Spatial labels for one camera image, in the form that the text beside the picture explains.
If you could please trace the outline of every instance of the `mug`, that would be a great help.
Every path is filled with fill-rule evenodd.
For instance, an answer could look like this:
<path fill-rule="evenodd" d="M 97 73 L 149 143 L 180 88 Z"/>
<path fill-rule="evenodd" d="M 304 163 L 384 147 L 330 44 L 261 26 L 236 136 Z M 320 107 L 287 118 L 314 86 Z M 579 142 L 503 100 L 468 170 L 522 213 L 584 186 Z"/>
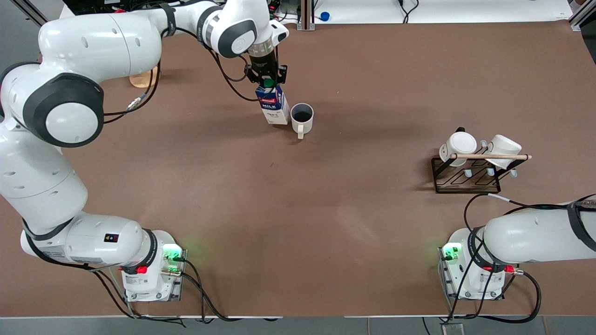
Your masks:
<path fill-rule="evenodd" d="M 290 117 L 292 118 L 292 129 L 298 133 L 298 139 L 303 139 L 304 134 L 311 131 L 312 118 L 314 115 L 315 111 L 309 104 L 299 103 L 292 107 L 290 111 Z"/>
<path fill-rule="evenodd" d="M 443 162 L 447 162 L 451 154 L 473 154 L 476 152 L 477 146 L 478 143 L 476 143 L 474 136 L 463 131 L 454 132 L 447 140 L 447 143 L 439 149 L 439 157 Z M 465 164 L 465 158 L 460 158 L 454 160 L 449 166 L 457 167 L 463 164 Z"/>
<path fill-rule="evenodd" d="M 489 155 L 516 155 L 522 150 L 522 146 L 517 142 L 503 136 L 495 135 L 492 141 L 488 144 L 488 151 L 486 154 Z M 501 169 L 506 169 L 513 159 L 486 159 L 491 162 L 494 166 L 498 166 Z"/>

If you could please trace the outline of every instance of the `blue round object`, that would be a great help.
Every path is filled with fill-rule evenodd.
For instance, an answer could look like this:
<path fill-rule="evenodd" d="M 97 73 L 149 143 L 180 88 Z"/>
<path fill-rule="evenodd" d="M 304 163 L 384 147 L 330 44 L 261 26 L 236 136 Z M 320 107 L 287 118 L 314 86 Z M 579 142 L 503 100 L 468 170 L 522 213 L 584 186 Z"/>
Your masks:
<path fill-rule="evenodd" d="M 321 13 L 321 21 L 329 21 L 329 12 Z"/>

